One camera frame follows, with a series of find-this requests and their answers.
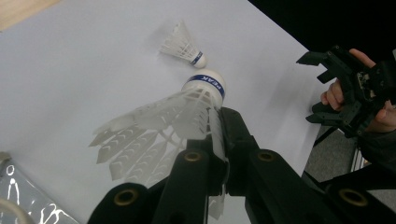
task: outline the dark background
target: dark background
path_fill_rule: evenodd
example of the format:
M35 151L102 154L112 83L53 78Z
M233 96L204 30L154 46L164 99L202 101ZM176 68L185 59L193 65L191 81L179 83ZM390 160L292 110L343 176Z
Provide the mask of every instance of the dark background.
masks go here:
M359 49L375 62L394 59L396 7L392 1L249 0L308 50L334 45Z

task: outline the shuttlecock feather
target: shuttlecock feather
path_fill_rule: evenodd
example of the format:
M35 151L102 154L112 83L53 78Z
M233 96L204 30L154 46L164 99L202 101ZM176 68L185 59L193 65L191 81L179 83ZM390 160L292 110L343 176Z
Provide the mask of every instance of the shuttlecock feather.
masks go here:
M224 79L200 69L180 92L105 123L94 132L90 147L100 147L97 162L109 163L113 180L147 188L169 176L187 140L210 135L213 153L225 161L219 120L224 95ZM213 214L221 213L224 194L210 197Z
M198 50L184 21L176 25L173 33L163 42L160 51L187 60L197 68L206 66L206 57Z

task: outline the shuttlecock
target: shuttlecock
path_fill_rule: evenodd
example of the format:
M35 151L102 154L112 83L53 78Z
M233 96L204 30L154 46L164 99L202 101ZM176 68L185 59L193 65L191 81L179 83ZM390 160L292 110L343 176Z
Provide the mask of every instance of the shuttlecock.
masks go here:
M160 51L187 60L197 68L206 66L206 57L194 44L184 21L176 25L173 33L163 42Z
M221 75L200 69L180 92L104 124L94 132L90 147L100 146L97 162L109 162L113 179L147 188L169 176L187 140L210 135L214 154L225 161L219 120L224 95ZM210 197L212 207L218 206L209 207L210 214L222 211L223 198L224 193Z

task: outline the person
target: person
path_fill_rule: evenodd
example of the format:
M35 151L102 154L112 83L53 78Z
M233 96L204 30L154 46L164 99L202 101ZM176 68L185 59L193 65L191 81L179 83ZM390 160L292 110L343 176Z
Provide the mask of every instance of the person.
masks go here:
M375 62L365 53L357 49L350 49L349 53L366 66L375 66ZM338 79L320 95L320 101L336 111L343 109L344 96ZM350 174L324 181L322 186L342 182L359 185L367 190L396 189L396 109L390 101L385 102L364 134L358 137L358 148L364 159L371 164Z

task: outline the shuttlecock cork base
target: shuttlecock cork base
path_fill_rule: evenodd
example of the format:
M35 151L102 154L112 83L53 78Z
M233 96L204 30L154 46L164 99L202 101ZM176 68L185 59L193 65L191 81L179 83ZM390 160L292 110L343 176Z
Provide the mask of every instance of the shuttlecock cork base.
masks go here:
M196 68L204 68L207 64L206 56L196 47L184 21L165 39L160 52L187 60Z

